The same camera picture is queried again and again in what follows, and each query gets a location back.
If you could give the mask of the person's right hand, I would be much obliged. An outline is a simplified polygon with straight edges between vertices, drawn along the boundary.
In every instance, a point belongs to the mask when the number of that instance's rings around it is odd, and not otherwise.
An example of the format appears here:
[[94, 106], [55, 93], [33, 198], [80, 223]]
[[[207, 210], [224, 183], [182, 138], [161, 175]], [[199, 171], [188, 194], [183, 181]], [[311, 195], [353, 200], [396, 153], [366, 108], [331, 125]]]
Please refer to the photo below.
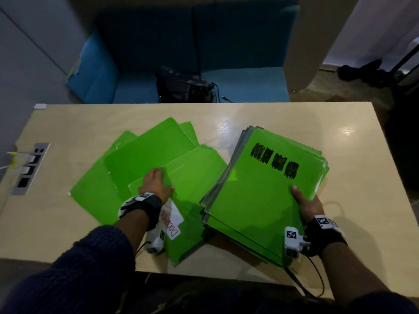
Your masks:
[[306, 226], [317, 215], [325, 215], [323, 205], [316, 195], [313, 200], [307, 199], [307, 204], [304, 206], [298, 205], [298, 211], [303, 226]]

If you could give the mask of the person's left hand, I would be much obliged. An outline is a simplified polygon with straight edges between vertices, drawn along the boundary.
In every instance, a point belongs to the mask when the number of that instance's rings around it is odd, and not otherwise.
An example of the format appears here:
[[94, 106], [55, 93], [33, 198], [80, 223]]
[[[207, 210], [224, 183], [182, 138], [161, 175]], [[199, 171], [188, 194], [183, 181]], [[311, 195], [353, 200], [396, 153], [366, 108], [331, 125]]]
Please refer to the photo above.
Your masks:
[[152, 193], [157, 196], [163, 205], [171, 197], [175, 187], [165, 186], [163, 183], [163, 168], [154, 168], [143, 178], [143, 184], [138, 188], [138, 194]]

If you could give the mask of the green folder with white label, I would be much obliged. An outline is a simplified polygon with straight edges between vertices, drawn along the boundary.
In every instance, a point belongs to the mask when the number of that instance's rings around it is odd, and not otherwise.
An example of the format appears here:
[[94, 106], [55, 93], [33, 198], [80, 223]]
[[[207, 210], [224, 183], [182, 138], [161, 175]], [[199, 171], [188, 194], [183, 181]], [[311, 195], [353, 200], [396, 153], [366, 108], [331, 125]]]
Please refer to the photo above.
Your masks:
[[[206, 144], [163, 166], [175, 186], [171, 200], [160, 213], [160, 221], [166, 227], [165, 252], [174, 267], [204, 244], [200, 201], [226, 167], [218, 152]], [[131, 197], [138, 194], [142, 181], [143, 177], [129, 185]]]

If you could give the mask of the stack of green folders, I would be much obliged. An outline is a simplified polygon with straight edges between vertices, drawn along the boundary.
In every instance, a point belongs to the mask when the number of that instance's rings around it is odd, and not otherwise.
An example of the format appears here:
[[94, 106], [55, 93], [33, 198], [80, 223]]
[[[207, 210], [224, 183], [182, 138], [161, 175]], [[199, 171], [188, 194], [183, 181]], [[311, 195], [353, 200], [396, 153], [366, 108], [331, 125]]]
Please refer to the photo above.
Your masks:
[[243, 130], [230, 162], [202, 198], [202, 222], [266, 263], [286, 268], [286, 227], [302, 232], [295, 185], [312, 200], [329, 166], [322, 152], [261, 127]]

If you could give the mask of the person's right forearm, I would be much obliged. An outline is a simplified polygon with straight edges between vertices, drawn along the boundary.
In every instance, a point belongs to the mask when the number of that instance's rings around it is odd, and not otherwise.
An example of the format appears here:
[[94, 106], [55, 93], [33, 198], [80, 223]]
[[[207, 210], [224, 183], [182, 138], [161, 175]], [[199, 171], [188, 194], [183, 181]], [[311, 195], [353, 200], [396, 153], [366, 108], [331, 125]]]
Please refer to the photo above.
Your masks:
[[391, 291], [346, 244], [329, 244], [321, 259], [335, 301], [349, 313], [419, 314], [411, 300]]

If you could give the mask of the person's left forearm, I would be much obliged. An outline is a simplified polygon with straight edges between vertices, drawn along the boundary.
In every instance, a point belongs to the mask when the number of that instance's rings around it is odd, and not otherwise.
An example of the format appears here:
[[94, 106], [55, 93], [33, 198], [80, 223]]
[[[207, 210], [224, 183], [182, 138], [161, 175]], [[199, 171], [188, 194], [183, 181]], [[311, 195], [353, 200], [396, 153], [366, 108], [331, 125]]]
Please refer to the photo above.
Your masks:
[[157, 209], [133, 210], [100, 226], [45, 271], [21, 281], [0, 314], [115, 314], [135, 271], [135, 253]]

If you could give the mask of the green plastic folder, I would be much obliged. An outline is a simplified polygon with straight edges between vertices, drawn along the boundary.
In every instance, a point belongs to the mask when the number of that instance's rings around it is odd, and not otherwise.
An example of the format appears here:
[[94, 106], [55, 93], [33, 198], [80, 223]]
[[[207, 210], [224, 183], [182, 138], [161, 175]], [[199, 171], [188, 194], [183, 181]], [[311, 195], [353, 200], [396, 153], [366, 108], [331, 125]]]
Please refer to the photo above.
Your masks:
[[191, 121], [180, 123], [179, 126], [195, 147], [200, 145]]
[[173, 118], [167, 118], [121, 149], [104, 163], [124, 201], [131, 197], [129, 185], [152, 168], [163, 167], [195, 146]]
[[71, 197], [101, 225], [116, 222], [123, 203], [104, 159], [135, 138], [133, 132], [124, 131], [70, 191]]

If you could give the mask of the black left wrist band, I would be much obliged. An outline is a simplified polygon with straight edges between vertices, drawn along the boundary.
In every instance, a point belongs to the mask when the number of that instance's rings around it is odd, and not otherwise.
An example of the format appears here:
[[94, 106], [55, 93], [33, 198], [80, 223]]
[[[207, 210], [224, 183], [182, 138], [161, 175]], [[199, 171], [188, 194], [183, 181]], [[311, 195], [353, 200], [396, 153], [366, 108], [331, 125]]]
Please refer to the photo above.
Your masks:
[[121, 219], [126, 214], [134, 210], [142, 210], [149, 218], [147, 232], [156, 227], [163, 202], [154, 193], [142, 193], [126, 200], [118, 210], [118, 218]]

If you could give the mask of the black right wrist band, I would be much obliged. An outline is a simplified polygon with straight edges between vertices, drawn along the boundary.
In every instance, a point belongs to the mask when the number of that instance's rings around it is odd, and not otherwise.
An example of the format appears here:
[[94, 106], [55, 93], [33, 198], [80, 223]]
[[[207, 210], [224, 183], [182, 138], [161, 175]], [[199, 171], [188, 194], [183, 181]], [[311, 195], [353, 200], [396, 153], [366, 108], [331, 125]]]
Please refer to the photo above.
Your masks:
[[325, 215], [315, 215], [307, 223], [303, 239], [309, 243], [301, 250], [307, 257], [320, 257], [323, 250], [332, 243], [348, 245], [338, 225]]

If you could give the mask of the black bag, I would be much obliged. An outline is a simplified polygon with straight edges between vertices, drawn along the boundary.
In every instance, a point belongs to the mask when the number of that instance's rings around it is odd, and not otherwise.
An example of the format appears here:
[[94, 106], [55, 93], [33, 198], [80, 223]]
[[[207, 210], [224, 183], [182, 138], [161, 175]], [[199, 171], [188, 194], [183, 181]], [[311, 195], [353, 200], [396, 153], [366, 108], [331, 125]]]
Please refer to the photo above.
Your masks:
[[155, 72], [160, 103], [215, 103], [216, 85], [199, 73], [180, 72], [162, 66]]

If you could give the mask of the person's dark trousers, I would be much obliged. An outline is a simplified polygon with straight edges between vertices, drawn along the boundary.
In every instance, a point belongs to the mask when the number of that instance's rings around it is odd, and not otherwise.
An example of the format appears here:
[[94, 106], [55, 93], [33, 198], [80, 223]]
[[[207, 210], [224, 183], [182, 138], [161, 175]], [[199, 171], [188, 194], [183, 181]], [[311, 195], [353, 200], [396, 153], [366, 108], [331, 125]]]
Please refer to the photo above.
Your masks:
[[335, 314], [330, 299], [295, 287], [231, 279], [136, 272], [118, 314]]

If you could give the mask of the grey table socket panel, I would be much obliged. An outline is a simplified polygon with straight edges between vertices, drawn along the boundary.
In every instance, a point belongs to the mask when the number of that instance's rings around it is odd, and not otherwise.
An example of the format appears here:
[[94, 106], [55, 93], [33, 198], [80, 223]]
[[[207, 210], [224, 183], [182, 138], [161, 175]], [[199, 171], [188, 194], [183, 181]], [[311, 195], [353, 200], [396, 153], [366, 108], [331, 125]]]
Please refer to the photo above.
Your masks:
[[17, 180], [12, 188], [12, 195], [23, 196], [28, 193], [50, 145], [50, 143], [36, 143], [33, 151], [25, 154], [24, 163], [19, 167]]

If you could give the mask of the black tripod stand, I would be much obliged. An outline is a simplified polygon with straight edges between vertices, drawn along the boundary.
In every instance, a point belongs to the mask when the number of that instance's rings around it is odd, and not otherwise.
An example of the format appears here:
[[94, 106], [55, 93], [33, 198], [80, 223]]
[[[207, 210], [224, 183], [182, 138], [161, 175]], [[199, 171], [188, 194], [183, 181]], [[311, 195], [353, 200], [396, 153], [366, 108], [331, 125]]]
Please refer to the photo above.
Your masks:
[[[409, 74], [419, 69], [419, 37], [414, 40], [414, 44], [415, 46], [401, 59], [401, 61], [396, 63], [390, 71], [381, 69], [383, 61], [382, 59], [377, 59], [359, 68], [343, 65], [337, 68], [337, 76], [344, 82], [351, 82], [359, 79], [370, 87], [378, 89], [398, 85]], [[402, 67], [414, 57], [418, 59], [416, 66], [408, 73], [403, 73]]]

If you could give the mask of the blue sofa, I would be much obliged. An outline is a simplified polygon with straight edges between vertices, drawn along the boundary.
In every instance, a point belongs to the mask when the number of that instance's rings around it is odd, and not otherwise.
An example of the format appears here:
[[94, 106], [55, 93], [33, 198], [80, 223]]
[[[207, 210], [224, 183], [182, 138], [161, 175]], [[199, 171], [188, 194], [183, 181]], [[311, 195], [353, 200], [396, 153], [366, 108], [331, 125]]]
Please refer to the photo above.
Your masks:
[[215, 103], [289, 102], [284, 65], [297, 0], [112, 6], [91, 34], [66, 87], [84, 104], [159, 104], [167, 66], [216, 85]]

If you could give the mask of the white curtain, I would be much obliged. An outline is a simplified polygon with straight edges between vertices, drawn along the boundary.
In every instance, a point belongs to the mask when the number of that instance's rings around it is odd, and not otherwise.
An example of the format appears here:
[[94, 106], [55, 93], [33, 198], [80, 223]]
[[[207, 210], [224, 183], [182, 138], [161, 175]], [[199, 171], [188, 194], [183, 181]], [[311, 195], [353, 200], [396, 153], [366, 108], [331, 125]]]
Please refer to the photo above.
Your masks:
[[390, 71], [419, 41], [419, 0], [359, 0], [323, 65]]

